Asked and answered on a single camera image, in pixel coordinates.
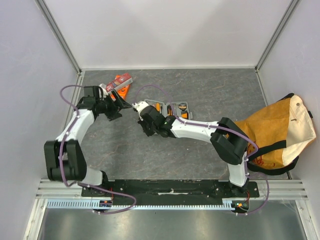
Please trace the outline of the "orange utility knife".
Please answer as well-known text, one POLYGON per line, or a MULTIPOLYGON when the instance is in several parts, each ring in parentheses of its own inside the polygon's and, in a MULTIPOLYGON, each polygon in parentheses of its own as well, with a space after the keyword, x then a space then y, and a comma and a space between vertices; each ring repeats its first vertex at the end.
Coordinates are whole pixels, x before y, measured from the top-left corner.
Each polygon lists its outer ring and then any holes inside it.
POLYGON ((167 105, 167 114, 168 114, 169 116, 172 116, 172 115, 173 115, 172 107, 171 107, 170 104, 167 105))

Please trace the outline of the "orange handled small screwdriver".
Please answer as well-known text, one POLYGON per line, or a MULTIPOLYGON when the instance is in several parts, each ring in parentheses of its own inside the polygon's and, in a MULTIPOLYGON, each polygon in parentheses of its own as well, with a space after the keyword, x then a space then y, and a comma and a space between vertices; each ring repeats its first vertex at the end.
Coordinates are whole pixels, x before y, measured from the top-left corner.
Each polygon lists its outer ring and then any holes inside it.
POLYGON ((160 105, 159 102, 156 103, 155 107, 156 107, 156 110, 157 110, 158 112, 161 111, 161 105, 160 105))

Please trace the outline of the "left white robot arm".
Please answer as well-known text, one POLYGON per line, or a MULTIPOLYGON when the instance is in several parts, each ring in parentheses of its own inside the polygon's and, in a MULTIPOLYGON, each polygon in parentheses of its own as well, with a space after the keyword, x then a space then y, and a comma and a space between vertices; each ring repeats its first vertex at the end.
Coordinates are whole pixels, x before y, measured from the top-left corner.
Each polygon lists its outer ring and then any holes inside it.
POLYGON ((106 173, 87 165, 81 143, 99 115, 112 121, 122 116, 120 110, 132 106, 114 90, 105 96, 101 91, 98 86, 85 88, 84 96, 72 106, 74 111, 67 127, 55 140, 45 142, 44 156, 49 180, 68 187, 75 183, 93 185, 92 190, 103 197, 110 192, 106 173))

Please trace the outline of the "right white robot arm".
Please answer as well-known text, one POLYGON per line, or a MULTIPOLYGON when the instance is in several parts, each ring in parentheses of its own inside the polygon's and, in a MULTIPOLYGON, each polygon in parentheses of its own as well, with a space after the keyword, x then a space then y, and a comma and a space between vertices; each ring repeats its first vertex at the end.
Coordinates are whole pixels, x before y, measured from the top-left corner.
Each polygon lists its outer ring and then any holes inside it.
POLYGON ((227 163, 230 193, 240 197, 247 191, 248 145, 254 142, 232 120, 223 117, 220 121, 200 122, 164 117, 157 110, 143 111, 139 118, 138 123, 147 136, 157 133, 164 138, 188 138, 212 144, 221 160, 227 163))

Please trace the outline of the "grey plastic tool case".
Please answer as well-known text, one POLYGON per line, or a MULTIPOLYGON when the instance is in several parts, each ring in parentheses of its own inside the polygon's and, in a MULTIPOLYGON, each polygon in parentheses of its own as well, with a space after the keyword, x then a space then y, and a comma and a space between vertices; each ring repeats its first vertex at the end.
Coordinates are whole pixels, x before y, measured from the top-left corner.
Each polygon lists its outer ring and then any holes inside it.
POLYGON ((193 115, 189 109, 189 104, 186 101, 175 101, 175 102, 167 102, 164 103, 158 100, 145 99, 149 105, 155 107, 158 112, 160 112, 163 116, 173 116, 173 113, 177 117, 181 117, 186 120, 191 120, 193 115))

